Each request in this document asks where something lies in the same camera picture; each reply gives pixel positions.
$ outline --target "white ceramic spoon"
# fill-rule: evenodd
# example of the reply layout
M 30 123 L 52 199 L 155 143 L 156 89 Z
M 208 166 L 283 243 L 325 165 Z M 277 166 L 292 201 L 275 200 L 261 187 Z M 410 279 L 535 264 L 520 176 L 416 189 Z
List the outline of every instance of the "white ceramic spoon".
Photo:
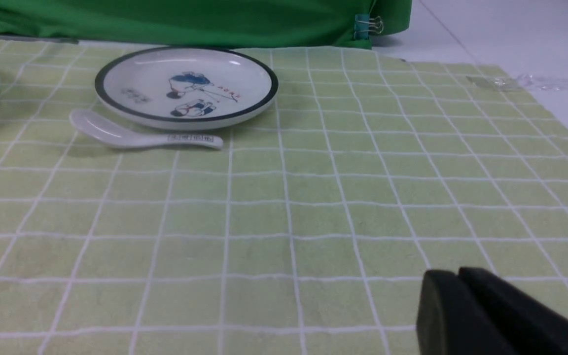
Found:
M 149 148 L 152 146 L 185 144 L 223 148 L 223 139 L 213 135 L 172 133 L 145 135 L 128 130 L 90 110 L 73 110 L 70 122 L 77 130 L 113 148 Z

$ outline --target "plate rim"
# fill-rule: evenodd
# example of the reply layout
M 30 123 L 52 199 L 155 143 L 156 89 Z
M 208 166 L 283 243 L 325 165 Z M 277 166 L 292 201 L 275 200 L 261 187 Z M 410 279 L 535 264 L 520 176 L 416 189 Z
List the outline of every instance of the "plate rim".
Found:
M 231 113 L 231 114 L 218 115 L 218 116 L 215 116 L 215 117 L 203 117 L 203 118 L 179 118 L 179 117 L 173 118 L 173 117 L 163 117 L 163 116 L 160 116 L 160 115 L 145 114 L 143 112 L 133 110 L 132 108 L 128 108 L 124 105 L 117 103 L 114 99 L 112 99 L 108 95 L 107 91 L 104 89 L 104 79 L 106 79 L 107 74 L 114 67 L 119 65 L 120 63 L 123 63 L 124 61 L 127 61 L 128 59 L 131 59 L 135 56 L 139 56 L 140 54 L 146 54 L 146 53 L 150 53 L 150 52 L 160 52 L 162 50 L 173 50 L 173 49 L 213 50 L 215 52 L 224 52 L 224 53 L 234 54 L 236 56 L 241 56 L 245 59 L 252 61 L 253 63 L 256 63 L 257 65 L 259 65 L 262 69 L 264 69 L 267 72 L 267 74 L 269 75 L 269 77 L 271 79 L 271 89 L 266 94 L 266 96 L 264 96 L 258 103 L 254 104 L 254 105 L 252 105 L 248 108 L 245 108 L 244 110 L 240 110 L 238 112 L 234 112 L 234 113 Z M 278 77 L 275 75 L 275 72 L 271 68 L 269 68 L 265 63 L 262 63 L 261 61 L 257 60 L 256 58 L 253 58 L 251 56 L 248 56 L 247 54 L 235 52 L 234 50 L 214 48 L 214 47 L 198 47 L 198 46 L 194 47 L 194 46 L 180 46 L 180 45 L 171 45 L 171 46 L 167 46 L 167 47 L 155 47 L 155 48 L 149 48 L 149 49 L 144 49 L 144 50 L 138 50 L 136 52 L 129 53 L 129 54 L 126 54 L 126 55 L 121 56 L 119 58 L 116 58 L 113 61 L 106 64 L 98 72 L 98 74 L 95 76 L 95 81 L 94 81 L 94 87 L 95 87 L 96 94 L 107 105 L 112 106 L 113 108 L 116 108 L 117 110 L 119 110 L 121 112 L 128 113 L 128 114 L 131 114 L 131 115 L 135 115 L 135 116 L 140 117 L 140 118 L 153 119 L 155 121 L 174 122 L 174 123 L 197 123 L 197 122 L 220 121 L 220 120 L 223 120 L 223 119 L 230 119 L 230 118 L 234 118 L 234 117 L 238 117 L 240 115 L 250 113 L 250 112 L 255 111 L 258 108 L 266 105 L 267 103 L 270 103 L 270 101 L 273 99 L 273 97 L 275 97 L 275 95 L 277 94 L 279 85 L 280 85 L 280 83 L 278 81 Z

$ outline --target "green cloth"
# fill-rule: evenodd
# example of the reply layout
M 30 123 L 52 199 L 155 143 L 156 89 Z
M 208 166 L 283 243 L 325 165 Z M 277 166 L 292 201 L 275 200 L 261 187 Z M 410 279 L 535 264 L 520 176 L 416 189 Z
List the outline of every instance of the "green cloth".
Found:
M 68 114 L 131 126 L 92 87 L 124 50 L 0 42 L 0 355 L 417 355 L 428 267 L 568 317 L 568 130 L 465 78 L 504 72 L 242 52 L 280 92 L 223 151 L 117 151 Z
M 292 47 L 353 40 L 354 16 L 407 29 L 411 0 L 0 0 L 0 34 L 173 45 Z

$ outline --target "black object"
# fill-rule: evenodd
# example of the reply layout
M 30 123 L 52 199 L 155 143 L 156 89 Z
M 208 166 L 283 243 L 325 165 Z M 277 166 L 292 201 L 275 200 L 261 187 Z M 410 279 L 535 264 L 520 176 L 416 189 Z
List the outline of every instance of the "black object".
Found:
M 459 280 L 518 353 L 568 355 L 568 319 L 483 268 L 462 267 Z
M 453 272 L 424 273 L 416 329 L 421 355 L 519 355 Z

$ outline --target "white floor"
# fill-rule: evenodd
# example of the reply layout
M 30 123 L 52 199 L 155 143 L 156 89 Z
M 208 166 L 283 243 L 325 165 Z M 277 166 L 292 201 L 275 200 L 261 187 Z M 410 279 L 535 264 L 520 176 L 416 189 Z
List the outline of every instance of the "white floor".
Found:
M 409 61 L 501 66 L 568 79 L 568 0 L 413 0 L 411 27 L 375 49 Z M 568 127 L 568 92 L 534 92 Z

